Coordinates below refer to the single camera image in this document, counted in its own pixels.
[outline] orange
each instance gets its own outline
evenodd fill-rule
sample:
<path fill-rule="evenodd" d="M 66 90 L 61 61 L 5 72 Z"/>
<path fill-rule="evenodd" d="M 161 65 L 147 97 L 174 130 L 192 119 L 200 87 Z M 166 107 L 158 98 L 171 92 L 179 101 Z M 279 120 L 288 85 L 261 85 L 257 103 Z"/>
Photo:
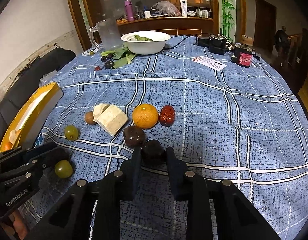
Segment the orange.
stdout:
<path fill-rule="evenodd" d="M 13 144 L 11 142 L 7 142 L 3 145 L 4 151 L 8 151 L 10 149 L 12 149 Z"/>
<path fill-rule="evenodd" d="M 132 118 L 134 124 L 142 129 L 152 128 L 158 121 L 158 112 L 155 106 L 141 104 L 135 107 Z"/>

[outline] pink thermos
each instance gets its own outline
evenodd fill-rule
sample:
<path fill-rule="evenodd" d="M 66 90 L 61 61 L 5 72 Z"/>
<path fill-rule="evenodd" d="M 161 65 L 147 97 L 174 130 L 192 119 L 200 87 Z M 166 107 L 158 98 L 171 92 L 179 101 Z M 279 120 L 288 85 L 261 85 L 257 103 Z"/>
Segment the pink thermos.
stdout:
<path fill-rule="evenodd" d="M 126 10 L 126 15 L 127 15 L 127 20 L 129 22 L 134 20 L 134 12 L 133 12 L 133 6 L 132 6 L 132 1 L 131 0 L 126 0 L 125 2 L 125 10 Z"/>

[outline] green grape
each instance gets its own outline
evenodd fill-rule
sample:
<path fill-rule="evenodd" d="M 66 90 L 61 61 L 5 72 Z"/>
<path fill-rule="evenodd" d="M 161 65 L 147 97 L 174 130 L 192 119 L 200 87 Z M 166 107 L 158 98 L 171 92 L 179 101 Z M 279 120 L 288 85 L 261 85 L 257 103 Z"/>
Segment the green grape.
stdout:
<path fill-rule="evenodd" d="M 61 179 L 68 178 L 73 174 L 73 168 L 69 161 L 61 160 L 55 165 L 55 174 Z"/>
<path fill-rule="evenodd" d="M 70 141 L 75 141 L 78 138 L 78 129 L 74 125 L 68 125 L 64 129 L 65 137 Z"/>

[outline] wooden door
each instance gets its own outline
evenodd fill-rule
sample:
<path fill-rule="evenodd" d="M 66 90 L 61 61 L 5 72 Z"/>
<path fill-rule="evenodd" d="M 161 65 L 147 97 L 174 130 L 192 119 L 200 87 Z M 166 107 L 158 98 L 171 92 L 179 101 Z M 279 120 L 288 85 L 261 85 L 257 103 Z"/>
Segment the wooden door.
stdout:
<path fill-rule="evenodd" d="M 255 0 L 256 19 L 254 47 L 262 48 L 272 54 L 276 33 L 276 7 L 264 0 Z"/>

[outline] silver screw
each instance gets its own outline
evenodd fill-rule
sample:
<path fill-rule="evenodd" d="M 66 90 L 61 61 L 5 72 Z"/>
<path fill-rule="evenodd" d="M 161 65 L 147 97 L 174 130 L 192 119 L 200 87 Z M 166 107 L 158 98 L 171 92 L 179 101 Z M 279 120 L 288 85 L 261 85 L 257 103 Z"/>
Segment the silver screw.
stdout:
<path fill-rule="evenodd" d="M 193 171 L 187 171 L 187 172 L 185 172 L 185 176 L 186 176 L 186 177 L 194 177 L 194 175 L 195 175 L 195 172 L 193 172 Z"/>
<path fill-rule="evenodd" d="M 222 184 L 228 187 L 228 186 L 231 186 L 232 181 L 230 181 L 229 179 L 223 179 Z"/>
<path fill-rule="evenodd" d="M 76 185 L 79 187 L 83 187 L 86 184 L 86 181 L 84 179 L 80 179 L 76 182 Z"/>
<path fill-rule="evenodd" d="M 123 171 L 120 171 L 120 170 L 114 171 L 114 176 L 115 177 L 120 177 L 122 175 L 123 175 Z"/>

